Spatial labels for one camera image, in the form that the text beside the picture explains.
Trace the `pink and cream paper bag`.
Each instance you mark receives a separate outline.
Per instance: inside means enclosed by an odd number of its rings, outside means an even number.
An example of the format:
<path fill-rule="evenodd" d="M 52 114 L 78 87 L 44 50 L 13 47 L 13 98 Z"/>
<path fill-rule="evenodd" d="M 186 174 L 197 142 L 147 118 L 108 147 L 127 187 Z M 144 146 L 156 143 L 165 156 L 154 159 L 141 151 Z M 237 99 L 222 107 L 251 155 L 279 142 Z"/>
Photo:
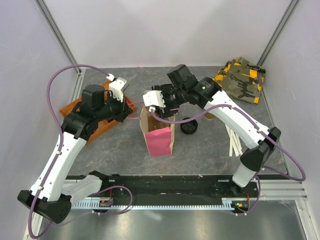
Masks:
<path fill-rule="evenodd" d="M 173 153 L 175 125 L 156 120 L 143 102 L 128 103 L 133 108 L 142 105 L 139 117 L 127 117 L 139 120 L 139 126 L 150 157 L 167 156 Z"/>

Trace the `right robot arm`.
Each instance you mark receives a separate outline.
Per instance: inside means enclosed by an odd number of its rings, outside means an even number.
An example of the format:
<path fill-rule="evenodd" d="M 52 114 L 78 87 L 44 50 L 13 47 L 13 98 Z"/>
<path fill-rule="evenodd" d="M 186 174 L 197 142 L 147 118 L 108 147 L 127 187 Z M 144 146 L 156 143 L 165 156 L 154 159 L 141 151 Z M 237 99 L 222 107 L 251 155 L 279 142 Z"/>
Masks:
<path fill-rule="evenodd" d="M 281 131 L 259 123 L 243 111 L 218 83 L 209 77 L 197 80 L 184 64 L 173 67 L 167 76 L 169 84 L 154 85 L 142 96 L 144 105 L 165 123 L 178 113 L 182 104 L 197 105 L 237 134 L 247 149 L 240 156 L 240 165 L 232 176 L 229 191 L 235 197 L 242 196 L 248 183 L 274 152 Z"/>

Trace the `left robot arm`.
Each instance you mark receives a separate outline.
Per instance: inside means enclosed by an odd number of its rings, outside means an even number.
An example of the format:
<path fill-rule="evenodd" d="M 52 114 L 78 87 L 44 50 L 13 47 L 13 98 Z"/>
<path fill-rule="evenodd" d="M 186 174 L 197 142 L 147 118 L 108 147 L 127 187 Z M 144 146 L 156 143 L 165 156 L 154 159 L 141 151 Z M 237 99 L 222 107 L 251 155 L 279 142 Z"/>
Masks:
<path fill-rule="evenodd" d="M 32 213 L 59 224 L 71 207 L 84 198 L 93 194 L 104 197 L 109 193 L 109 183 L 94 174 L 69 187 L 63 185 L 77 155 L 98 129 L 99 122 L 123 122 L 133 112 L 124 96 L 126 85 L 122 80 L 115 80 L 108 89 L 92 84 L 82 91 L 81 101 L 59 127 L 56 147 L 41 175 L 29 190 L 21 190 L 17 196 Z"/>

